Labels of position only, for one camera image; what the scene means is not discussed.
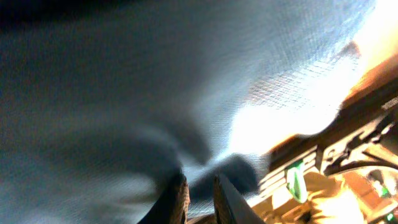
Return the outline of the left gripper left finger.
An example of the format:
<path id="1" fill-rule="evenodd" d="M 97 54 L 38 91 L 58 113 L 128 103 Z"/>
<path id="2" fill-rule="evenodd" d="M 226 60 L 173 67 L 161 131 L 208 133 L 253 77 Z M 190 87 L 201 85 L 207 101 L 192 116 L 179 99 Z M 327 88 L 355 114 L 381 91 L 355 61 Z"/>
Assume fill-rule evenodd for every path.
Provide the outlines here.
<path id="1" fill-rule="evenodd" d="M 159 199 L 138 224 L 186 224 L 190 204 L 187 178 L 173 176 Z"/>

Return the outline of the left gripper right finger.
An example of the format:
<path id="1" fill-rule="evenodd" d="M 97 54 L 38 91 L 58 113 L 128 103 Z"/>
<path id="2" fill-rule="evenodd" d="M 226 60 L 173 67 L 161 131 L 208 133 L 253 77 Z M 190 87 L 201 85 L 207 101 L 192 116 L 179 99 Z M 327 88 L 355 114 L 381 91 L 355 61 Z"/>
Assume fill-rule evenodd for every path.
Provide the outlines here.
<path id="1" fill-rule="evenodd" d="M 214 178 L 213 203 L 218 224 L 264 224 L 223 174 Z"/>

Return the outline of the blue polo shirt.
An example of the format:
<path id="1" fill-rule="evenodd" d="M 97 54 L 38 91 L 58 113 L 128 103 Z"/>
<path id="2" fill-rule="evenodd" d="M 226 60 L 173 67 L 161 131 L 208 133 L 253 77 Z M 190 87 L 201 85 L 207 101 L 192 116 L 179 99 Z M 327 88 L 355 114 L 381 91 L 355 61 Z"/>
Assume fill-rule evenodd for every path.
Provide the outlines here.
<path id="1" fill-rule="evenodd" d="M 189 217 L 224 173 L 315 134 L 360 79 L 375 1 L 2 1 L 1 222 L 137 223 L 178 173 Z"/>

